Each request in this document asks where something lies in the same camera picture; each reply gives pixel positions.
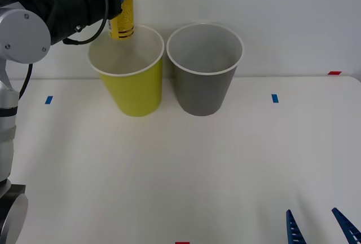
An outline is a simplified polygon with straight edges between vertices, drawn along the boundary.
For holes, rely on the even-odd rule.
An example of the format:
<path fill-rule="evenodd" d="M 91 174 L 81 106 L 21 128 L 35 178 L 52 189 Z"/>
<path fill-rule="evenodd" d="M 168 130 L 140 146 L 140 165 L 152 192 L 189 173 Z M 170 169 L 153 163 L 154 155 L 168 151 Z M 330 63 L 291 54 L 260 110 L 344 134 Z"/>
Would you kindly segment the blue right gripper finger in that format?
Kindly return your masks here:
<path fill-rule="evenodd" d="M 332 213 L 341 227 L 348 244 L 360 244 L 361 232 L 355 227 L 355 225 L 336 207 L 332 209 Z"/>
<path fill-rule="evenodd" d="M 289 244 L 306 244 L 306 241 L 292 215 L 291 210 L 286 212 L 287 237 Z"/>

